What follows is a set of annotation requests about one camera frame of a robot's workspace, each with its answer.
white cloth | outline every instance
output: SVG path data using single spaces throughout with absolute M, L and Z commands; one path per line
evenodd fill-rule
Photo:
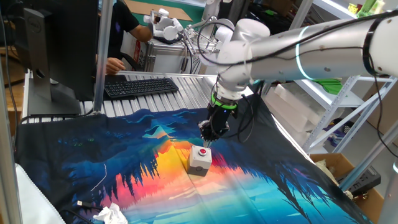
M 96 220 L 104 221 L 105 224 L 128 224 L 126 217 L 120 211 L 119 205 L 112 203 L 111 206 L 104 207 L 98 215 L 94 215 Z
M 55 207 L 44 197 L 24 169 L 19 164 L 15 164 L 15 167 L 23 223 L 65 224 Z

black cable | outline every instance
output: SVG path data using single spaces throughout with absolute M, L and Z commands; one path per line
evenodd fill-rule
M 371 64 L 372 69 L 374 70 L 374 64 L 373 64 L 373 59 L 370 56 L 369 57 L 369 62 Z M 377 136 L 379 137 L 380 142 L 384 145 L 384 147 L 386 147 L 386 149 L 396 158 L 398 158 L 398 155 L 395 154 L 388 146 L 387 144 L 384 142 L 383 138 L 381 137 L 381 132 L 380 132 L 380 123 L 381 123 L 381 119 L 383 116 L 383 103 L 382 103 L 382 99 L 381 99 L 381 95 L 380 95 L 380 89 L 379 89 L 379 84 L 377 82 L 377 76 L 374 75 L 374 84 L 376 86 L 376 90 L 377 90 L 377 97 L 379 98 L 379 106 L 380 106 L 380 115 L 379 115 L 379 119 L 377 121 L 377 126 L 376 126 L 376 130 L 377 130 Z
M 74 214 L 76 217 L 80 218 L 81 220 L 83 220 L 83 221 L 85 221 L 85 222 L 87 222 L 87 223 L 89 223 L 89 224 L 94 224 L 94 223 L 91 222 L 90 220 L 86 219 L 85 217 L 81 216 L 80 214 L 78 214 L 78 213 L 76 213 L 76 212 L 74 212 L 74 211 L 72 211 L 72 210 L 63 209 L 63 210 L 61 210 L 60 212 L 70 212 L 70 213 Z
M 246 98 L 246 96 L 245 96 L 245 95 L 242 95 L 242 97 L 246 100 L 246 102 L 247 102 L 248 105 L 250 106 L 250 110 L 251 110 L 251 119 L 250 119 L 250 123 L 252 123 L 250 132 L 249 132 L 248 136 L 246 137 L 246 139 L 244 139 L 243 141 L 241 141 L 241 135 L 240 135 L 240 134 L 238 135 L 238 141 L 239 141 L 240 143 L 245 143 L 246 141 L 249 140 L 250 135 L 251 135 L 251 133 L 253 132 L 253 129 L 254 129 L 254 110 L 253 110 L 252 104 L 249 102 L 249 100 Z M 244 115 L 246 114 L 246 112 L 248 111 L 248 109 L 249 109 L 249 108 L 246 108 L 246 110 L 245 110 L 245 112 L 244 112 L 244 114 L 243 114 L 242 120 L 241 120 L 241 122 L 240 122 L 240 124 L 239 124 L 239 127 L 238 127 L 238 133 L 242 133 L 242 132 L 244 131 L 244 130 L 241 130 L 241 127 L 242 127 L 242 124 L 243 124 Z
M 2 24 L 2 31 L 4 35 L 4 45 L 6 47 L 6 73 L 7 73 L 7 80 L 8 80 L 8 89 L 10 91 L 12 106 L 14 107 L 14 116 L 15 116 L 15 133 L 14 133 L 14 141 L 12 143 L 12 148 L 15 147 L 15 138 L 17 136 L 17 126 L 18 126 L 18 111 L 17 111 L 17 104 L 15 102 L 14 94 L 12 93 L 12 85 L 11 85 L 11 78 L 10 78 L 10 71 L 9 71 L 9 64 L 8 64 L 8 46 L 7 46 L 7 35 L 6 35 L 6 24 L 2 19 L 1 9 L 0 9 L 0 20 Z
M 197 59 L 196 64 L 193 65 L 194 71 L 193 73 L 196 74 L 200 65 L 200 59 Z
M 187 42 L 186 42 L 185 40 L 183 40 L 183 39 L 182 39 L 182 42 L 183 42 L 183 43 L 185 44 L 185 46 L 187 47 L 187 51 L 189 52 L 189 56 L 190 56 L 190 58 L 191 58 L 191 68 L 190 68 L 190 73 L 189 73 L 189 74 L 192 74 L 192 71 L 193 71 L 193 68 L 192 68 L 192 65 L 193 65 L 192 54 L 191 54 L 191 51 L 189 51 L 189 46 L 188 46 Z
M 377 121 L 377 136 L 379 137 L 380 142 L 384 145 L 384 147 L 386 147 L 386 149 L 396 158 L 398 158 L 398 155 L 393 153 L 393 151 L 387 146 L 387 144 L 383 141 L 382 137 L 381 137 L 381 132 L 380 132 L 380 123 L 381 123 L 381 119 L 382 119 L 382 114 L 383 114 L 383 103 L 381 100 L 381 95 L 380 95 L 380 89 L 379 89 L 379 85 L 377 83 L 377 78 L 376 76 L 374 77 L 374 82 L 376 84 L 376 90 L 377 90 L 377 96 L 379 97 L 379 104 L 380 104 L 380 115 L 379 115 L 379 120 Z
M 209 61 L 209 62 L 211 62 L 211 63 L 213 63 L 215 65 L 221 65 L 221 66 L 243 65 L 245 63 L 258 62 L 260 60 L 264 60 L 264 59 L 267 59 L 267 58 L 278 56 L 278 55 L 280 55 L 280 54 L 282 54 L 282 53 L 294 48 L 297 44 L 304 43 L 304 42 L 306 42 L 306 41 L 308 41 L 308 40 L 310 40 L 310 39 L 312 39 L 314 37 L 318 37 L 319 35 L 325 34 L 325 33 L 329 32 L 329 31 L 332 31 L 332 30 L 335 30 L 335 29 L 339 29 L 339 28 L 344 27 L 344 26 L 352 25 L 352 24 L 359 23 L 359 22 L 369 21 L 369 20 L 372 20 L 372 19 L 378 19 L 378 18 L 385 19 L 387 17 L 396 16 L 396 15 L 398 15 L 398 10 L 394 10 L 392 12 L 385 12 L 385 13 L 382 13 L 382 14 L 376 14 L 376 15 L 373 15 L 373 16 L 361 17 L 361 18 L 358 18 L 358 19 L 353 19 L 353 20 L 350 20 L 350 21 L 342 22 L 340 24 L 337 24 L 337 25 L 334 25 L 334 26 L 331 26 L 331 27 L 327 27 L 327 28 L 325 28 L 325 29 L 323 29 L 321 31 L 318 31 L 318 32 L 316 32 L 316 33 L 314 33 L 312 35 L 309 35 L 309 36 L 307 36 L 305 38 L 302 38 L 301 40 L 298 40 L 298 41 L 294 42 L 293 44 L 289 44 L 288 46 L 283 47 L 283 48 L 281 48 L 281 49 L 279 49 L 279 50 L 277 50 L 277 51 L 275 51 L 273 53 L 270 53 L 270 54 L 267 54 L 267 55 L 263 55 L 263 56 L 254 57 L 252 59 L 247 60 L 246 62 L 245 61 L 240 61 L 240 62 L 235 62 L 235 63 L 219 63 L 219 62 L 210 60 L 208 57 L 206 57 L 203 54 L 202 50 L 200 49 L 199 38 L 197 40 L 197 44 L 198 44 L 200 55 L 204 59 L 206 59 L 207 61 Z M 199 37 L 201 36 L 201 32 L 202 32 L 202 30 L 204 28 L 206 28 L 207 26 L 210 26 L 212 24 L 218 24 L 218 25 L 221 25 L 221 26 L 225 26 L 225 27 L 229 28 L 230 30 L 234 31 L 231 27 L 229 27 L 229 26 L 227 26 L 225 24 L 222 24 L 220 22 L 209 22 L 209 23 L 207 23 L 207 24 L 205 24 L 205 25 L 203 25 L 201 27 L 201 29 L 200 29 L 200 31 L 198 33 L 198 36 Z
M 82 115 L 70 115 L 70 114 L 51 114 L 51 115 L 29 115 L 21 119 L 19 122 L 22 124 L 24 121 L 31 119 L 31 118 L 81 118 L 84 116 L 88 116 L 93 112 L 93 109 L 89 110 L 89 112 L 82 114 Z
M 302 52 L 302 53 L 300 53 L 294 57 L 291 57 L 291 58 L 283 58 L 283 57 L 279 57 L 279 56 L 275 56 L 273 58 L 279 58 L 282 60 L 293 60 L 293 59 L 296 59 L 297 57 L 301 57 L 302 55 L 305 55 L 305 54 L 308 54 L 311 52 L 324 51 L 324 50 L 341 50 L 341 49 L 361 49 L 361 50 L 363 50 L 363 47 L 329 47 L 329 48 L 325 48 L 325 49 L 308 50 L 306 52 Z

keyboard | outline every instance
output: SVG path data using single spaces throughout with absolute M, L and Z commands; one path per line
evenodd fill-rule
M 170 78 L 105 83 L 105 91 L 112 99 L 124 96 L 143 96 L 178 91 Z

metal pole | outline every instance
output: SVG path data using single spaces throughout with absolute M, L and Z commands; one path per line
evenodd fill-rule
M 379 222 L 382 224 L 396 224 L 398 223 L 398 160 L 392 165 L 393 173 L 391 174 L 390 182 L 384 197 L 384 203 L 379 217 Z
M 398 121 L 388 130 L 388 132 L 383 136 L 383 141 L 386 145 L 390 145 L 395 138 L 398 136 Z M 355 181 L 364 173 L 364 171 L 369 167 L 372 161 L 380 154 L 380 152 L 384 149 L 384 145 L 381 141 L 378 141 L 377 144 L 373 147 L 373 149 L 367 154 L 367 156 L 363 159 L 363 161 L 356 166 L 353 171 L 351 171 L 348 176 L 345 178 L 343 183 L 339 185 L 339 188 L 342 191 L 349 189 Z
M 294 17 L 294 20 L 292 22 L 292 25 L 290 25 L 289 30 L 297 29 L 297 28 L 301 27 L 301 25 L 304 22 L 305 17 L 307 16 L 307 14 L 312 6 L 312 2 L 313 2 L 313 0 L 303 0 L 301 2 L 301 5 L 298 8 L 296 16 Z
M 104 97 L 106 62 L 108 59 L 109 33 L 111 32 L 113 0 L 103 0 L 101 24 L 99 26 L 97 76 L 95 81 L 94 113 L 101 113 Z
M 4 224 L 21 224 L 22 216 L 19 205 L 14 151 L 11 146 L 6 92 L 4 91 L 2 78 L 0 78 L 0 86 L 0 214 Z

green object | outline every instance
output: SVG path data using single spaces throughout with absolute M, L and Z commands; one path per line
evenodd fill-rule
M 312 81 L 321 84 L 326 92 L 333 95 L 337 95 L 343 87 L 341 82 L 334 78 L 316 79 Z
M 220 106 L 220 107 L 222 107 L 222 108 L 224 108 L 224 109 L 227 109 L 227 110 L 233 110 L 233 109 L 235 109 L 235 108 L 237 107 L 237 105 L 233 105 L 233 106 L 230 106 L 230 105 L 222 105 L 219 101 L 216 100 L 216 98 L 214 98 L 214 95 L 211 96 L 211 101 L 212 101 L 215 105 Z
M 365 4 L 363 4 L 361 10 L 359 10 L 356 16 L 358 18 L 368 16 L 369 11 L 371 10 L 375 2 L 376 0 L 366 0 Z
M 268 14 L 268 15 L 270 15 L 270 16 L 273 16 L 273 15 L 274 15 L 274 11 L 268 9 L 268 10 L 266 11 L 266 14 Z
M 170 1 L 164 1 L 164 0 L 134 0 L 137 2 L 145 2 L 149 4 L 157 4 L 157 5 L 162 5 L 162 6 L 169 6 L 169 7 L 176 7 L 180 8 L 185 11 L 185 13 L 188 14 L 189 17 L 191 17 L 192 21 L 183 21 L 183 20 L 178 20 L 180 21 L 182 27 L 186 28 L 187 25 L 190 24 L 196 24 L 201 21 L 201 17 L 203 15 L 203 11 L 205 10 L 204 7 L 199 7 L 199 6 L 191 6 L 188 4 L 182 4 L 179 2 L 170 2 Z M 132 13 L 137 19 L 138 22 L 141 25 L 146 26 L 147 24 L 144 22 L 144 15 L 141 14 L 136 14 Z

